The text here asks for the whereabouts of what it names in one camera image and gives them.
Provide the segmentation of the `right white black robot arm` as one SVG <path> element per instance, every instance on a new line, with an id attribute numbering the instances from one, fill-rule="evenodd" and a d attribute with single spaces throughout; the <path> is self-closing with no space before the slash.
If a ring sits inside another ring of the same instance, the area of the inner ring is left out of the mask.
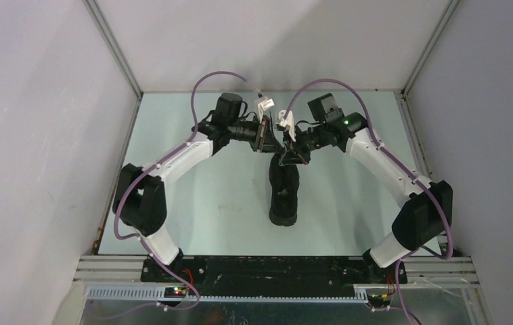
<path id="1" fill-rule="evenodd" d="M 337 147 L 367 168 L 400 208 L 390 232 L 365 253 L 363 274 L 370 282 L 380 283 L 389 276 L 390 265 L 450 228 L 453 189 L 446 181 L 434 182 L 409 169 L 386 148 L 366 116 L 345 115 L 331 93 L 311 100 L 308 106 L 315 125 L 305 131 L 297 127 L 290 109 L 277 114 L 284 133 L 281 162 L 305 165 L 312 151 Z"/>

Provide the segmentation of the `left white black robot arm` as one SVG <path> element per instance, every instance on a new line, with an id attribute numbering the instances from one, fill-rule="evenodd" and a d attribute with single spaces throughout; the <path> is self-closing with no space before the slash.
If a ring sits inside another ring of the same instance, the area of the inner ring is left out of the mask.
<path id="1" fill-rule="evenodd" d="M 166 186 L 214 156 L 231 140 L 247 142 L 257 152 L 277 149 L 270 127 L 272 120 L 265 115 L 274 101 L 259 95 L 256 104 L 255 117 L 250 121 L 242 113 L 247 105 L 242 97 L 222 93 L 215 109 L 203 119 L 194 119 L 192 133 L 182 144 L 147 167 L 127 164 L 121 169 L 112 204 L 114 235 L 119 240 L 138 239 L 158 262 L 157 272 L 167 282 L 182 277 L 183 263 L 178 260 L 181 249 L 165 225 Z"/>

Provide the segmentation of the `black sneaker shoe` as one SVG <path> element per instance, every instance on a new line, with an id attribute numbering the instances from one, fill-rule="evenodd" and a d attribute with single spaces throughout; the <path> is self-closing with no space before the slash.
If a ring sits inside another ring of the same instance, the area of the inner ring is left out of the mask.
<path id="1" fill-rule="evenodd" d="M 300 175 L 296 165 L 280 165 L 280 154 L 274 154 L 269 165 L 271 204 L 269 219 L 274 225 L 290 227 L 296 223 Z"/>

